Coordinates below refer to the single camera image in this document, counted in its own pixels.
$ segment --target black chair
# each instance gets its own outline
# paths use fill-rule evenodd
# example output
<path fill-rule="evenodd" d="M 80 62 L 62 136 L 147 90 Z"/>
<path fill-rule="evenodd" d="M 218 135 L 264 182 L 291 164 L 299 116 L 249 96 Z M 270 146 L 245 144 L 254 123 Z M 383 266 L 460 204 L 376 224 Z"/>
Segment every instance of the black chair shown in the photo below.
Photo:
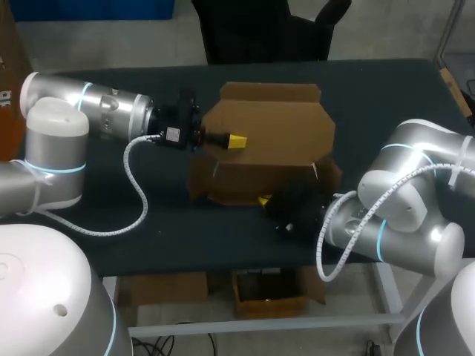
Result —
<path fill-rule="evenodd" d="M 329 0 L 315 21 L 290 14 L 287 0 L 191 0 L 208 64 L 327 60 L 335 25 L 351 0 Z"/>

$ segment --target coiled cable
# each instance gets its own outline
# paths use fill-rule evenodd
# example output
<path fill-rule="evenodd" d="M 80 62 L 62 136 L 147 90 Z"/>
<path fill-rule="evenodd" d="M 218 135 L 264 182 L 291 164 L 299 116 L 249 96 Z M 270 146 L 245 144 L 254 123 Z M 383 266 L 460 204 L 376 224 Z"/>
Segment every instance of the coiled cable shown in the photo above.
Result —
<path fill-rule="evenodd" d="M 370 221 L 370 219 L 373 217 L 373 215 L 376 213 L 376 211 L 381 207 L 381 205 L 393 194 L 395 191 L 397 191 L 399 188 L 401 188 L 404 184 L 406 184 L 407 181 L 410 179 L 423 174 L 428 171 L 437 171 L 437 170 L 458 170 L 462 173 L 469 174 L 470 176 L 475 178 L 475 171 L 471 170 L 470 168 L 463 167 L 461 165 L 454 165 L 451 163 L 437 163 L 437 164 L 432 164 L 432 165 L 426 165 L 421 168 L 417 168 L 416 170 L 410 172 L 406 176 L 402 177 L 400 180 L 398 180 L 396 183 L 394 183 L 391 188 L 387 189 L 384 194 L 382 194 L 378 200 L 373 204 L 370 210 L 364 215 L 363 219 L 358 225 L 358 228 L 356 228 L 355 232 L 350 238 L 350 241 L 347 244 L 347 247 L 344 249 L 343 254 L 340 257 L 340 260 L 336 264 L 336 267 L 333 269 L 333 271 L 329 274 L 326 275 L 324 272 L 323 264 L 321 262 L 321 252 L 325 240 L 325 234 L 328 229 L 328 225 L 330 224 L 331 219 L 333 216 L 337 213 L 338 209 L 340 206 L 346 202 L 349 199 L 352 199 L 353 197 L 356 197 L 356 191 L 350 191 L 343 196 L 340 196 L 338 200 L 335 202 L 333 207 L 328 211 L 327 217 L 324 220 L 324 223 L 321 227 L 320 234 L 318 235 L 318 240 L 317 240 L 317 250 L 316 250 L 316 263 L 317 263 L 317 270 L 318 270 L 318 275 L 320 276 L 321 280 L 324 282 L 331 282 L 334 280 L 341 270 L 344 267 L 344 264 L 346 263 L 351 251 L 353 250 L 353 247 L 355 246 L 356 242 L 358 241 L 358 238 L 363 231 L 363 228 L 366 226 L 366 224 Z"/>
<path fill-rule="evenodd" d="M 49 217 L 50 219 L 53 219 L 53 220 L 57 221 L 58 223 L 61 223 L 65 226 L 73 229 L 74 231 L 79 232 L 80 234 L 89 235 L 89 236 L 96 236 L 96 237 L 116 236 L 116 235 L 124 234 L 125 232 L 128 232 L 128 231 L 132 230 L 133 228 L 136 228 L 138 225 L 140 225 L 142 223 L 142 221 L 147 216 L 148 200 L 147 200 L 147 196 L 145 195 L 145 193 L 143 192 L 143 190 L 139 186 L 139 183 L 137 183 L 137 181 L 134 178 L 134 175 L 132 174 L 130 164 L 129 164 L 130 153 L 131 153 L 132 148 L 135 145 L 137 145 L 138 143 L 140 143 L 140 142 L 153 142 L 154 139 L 159 139 L 160 137 L 161 137 L 160 135 L 139 136 L 136 139 L 133 139 L 132 141 L 130 141 L 128 143 L 128 145 L 125 147 L 124 158 L 123 158 L 125 174 L 127 174 L 128 180 L 130 181 L 130 183 L 134 187 L 137 194 L 139 194 L 140 199 L 142 200 L 142 213 L 141 213 L 141 215 L 139 216 L 139 218 L 137 220 L 135 220 L 135 222 L 133 222 L 132 224 L 130 224 L 126 228 L 121 228 L 119 230 L 107 231 L 107 232 L 92 231 L 92 230 L 88 230 L 86 228 L 81 228 L 80 226 L 78 226 L 76 224 L 73 224 L 72 222 L 66 220 L 65 218 L 60 217 L 56 214 L 53 214 L 49 211 L 38 209 L 38 210 L 35 210 L 35 212 L 38 213 L 38 214 L 41 214 L 41 215 L 45 215 L 46 217 Z"/>

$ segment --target cardboard box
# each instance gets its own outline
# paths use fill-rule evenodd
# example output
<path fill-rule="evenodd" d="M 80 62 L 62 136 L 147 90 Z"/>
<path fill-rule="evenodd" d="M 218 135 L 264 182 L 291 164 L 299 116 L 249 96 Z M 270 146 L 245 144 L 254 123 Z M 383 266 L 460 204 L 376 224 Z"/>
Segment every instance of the cardboard box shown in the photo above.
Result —
<path fill-rule="evenodd" d="M 452 93 L 453 98 L 459 105 L 461 112 L 464 114 L 465 117 L 469 117 L 472 112 L 465 101 L 462 92 L 460 91 L 459 86 L 455 78 L 452 76 L 451 72 L 448 71 L 447 68 L 442 68 L 440 70 L 440 75 L 444 79 L 445 84 L 448 86 L 449 90 Z"/>
<path fill-rule="evenodd" d="M 235 294 L 236 311 L 246 319 L 267 319 L 275 317 L 296 317 L 307 304 L 307 298 L 325 304 L 325 287 L 315 266 L 300 267 L 295 270 L 298 293 L 281 299 L 243 300 L 239 289 L 238 274 L 232 272 L 232 286 Z M 284 282 L 283 289 L 289 288 Z"/>
<path fill-rule="evenodd" d="M 129 295 L 121 297 L 131 306 L 200 302 L 208 297 L 205 272 L 123 277 L 122 283 L 127 285 Z"/>
<path fill-rule="evenodd" d="M 16 157 L 24 133 L 22 83 L 32 72 L 6 0 L 0 0 L 0 161 Z"/>
<path fill-rule="evenodd" d="M 289 179 L 314 182 L 325 195 L 338 187 L 341 172 L 327 156 L 335 124 L 310 84 L 227 83 L 220 101 L 203 117 L 206 130 L 247 137 L 243 150 L 205 146 L 191 158 L 191 199 L 255 204 Z"/>

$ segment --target gray floor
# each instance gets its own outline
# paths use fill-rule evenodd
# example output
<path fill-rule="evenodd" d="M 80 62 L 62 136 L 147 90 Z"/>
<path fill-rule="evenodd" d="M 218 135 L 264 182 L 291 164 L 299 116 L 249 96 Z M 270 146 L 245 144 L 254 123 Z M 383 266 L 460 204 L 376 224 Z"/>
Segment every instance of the gray floor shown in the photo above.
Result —
<path fill-rule="evenodd" d="M 405 300 L 412 292 L 420 275 L 394 269 L 396 282 Z M 347 266 L 338 278 L 327 285 L 327 304 L 322 306 L 308 301 L 306 316 L 349 315 L 382 312 L 381 301 L 369 266 Z M 221 290 L 210 295 L 203 303 L 161 304 L 140 306 L 138 310 L 122 307 L 121 312 L 129 326 L 174 324 L 183 321 L 235 320 L 232 291 Z M 383 345 L 383 356 L 391 355 L 387 329 L 352 327 L 337 329 L 297 330 L 278 332 L 242 332 L 216 335 L 219 355 L 331 355 L 363 356 L 366 341 L 371 339 Z M 174 356 L 212 354 L 205 335 L 179 336 Z"/>
<path fill-rule="evenodd" d="M 315 18 L 325 0 L 289 0 L 292 13 Z M 353 0 L 338 24 L 331 59 L 382 59 L 422 57 L 432 59 L 445 26 L 452 1 L 448 0 Z M 468 6 L 456 31 L 452 48 L 475 49 L 475 0 Z M 101 69 L 204 65 L 206 57 L 197 14 L 190 0 L 177 0 L 171 21 L 143 22 L 37 22 L 19 23 L 18 29 L 37 70 Z M 420 276 L 395 268 L 403 299 Z M 327 286 L 325 307 L 309 302 L 307 314 L 359 314 L 377 312 L 379 302 L 363 266 L 349 266 Z M 200 304 L 143 306 L 124 311 L 138 325 L 211 321 L 235 318 L 232 294 L 224 291 Z M 253 332 L 217 335 L 219 355 L 329 355 L 361 356 L 365 341 L 385 344 L 383 327 L 320 329 L 313 331 Z M 173 356 L 212 354 L 206 336 L 180 336 Z"/>
<path fill-rule="evenodd" d="M 326 0 L 289 0 L 294 15 L 315 18 Z M 452 1 L 353 0 L 338 24 L 331 59 L 432 59 Z M 453 47 L 475 46 L 475 0 L 468 0 Z M 204 65 L 198 17 L 177 0 L 171 21 L 22 22 L 20 36 L 37 70 Z"/>

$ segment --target dark green tabletop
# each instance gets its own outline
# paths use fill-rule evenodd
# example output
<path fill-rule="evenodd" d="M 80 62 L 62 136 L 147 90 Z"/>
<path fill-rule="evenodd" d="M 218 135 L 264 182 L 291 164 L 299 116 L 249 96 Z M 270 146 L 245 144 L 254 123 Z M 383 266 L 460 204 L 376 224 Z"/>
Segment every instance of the dark green tabletop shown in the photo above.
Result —
<path fill-rule="evenodd" d="M 406 119 L 427 119 L 461 134 L 471 128 L 432 63 L 425 60 L 338 61 L 272 65 L 163 67 L 98 70 L 68 76 L 144 93 L 173 103 L 180 87 L 192 87 L 202 112 L 219 99 L 227 81 L 316 83 L 336 123 L 333 157 L 343 170 L 341 191 L 356 188 L 392 130 Z M 140 200 L 122 166 L 124 142 L 91 139 L 82 201 L 59 214 L 89 229 L 110 231 L 132 223 Z M 146 221 L 120 237 L 86 237 L 45 217 L 4 223 L 38 223 L 71 237 L 101 276 L 231 268 L 303 266 L 315 263 L 308 245 L 282 240 L 259 208 L 191 204 L 185 187 L 191 153 L 142 144 L 131 167 L 151 204 Z M 442 213 L 465 229 L 465 254 L 475 257 L 475 202 L 438 187 Z M 340 251 L 325 246 L 324 262 Z M 367 262 L 357 254 L 351 261 Z"/>

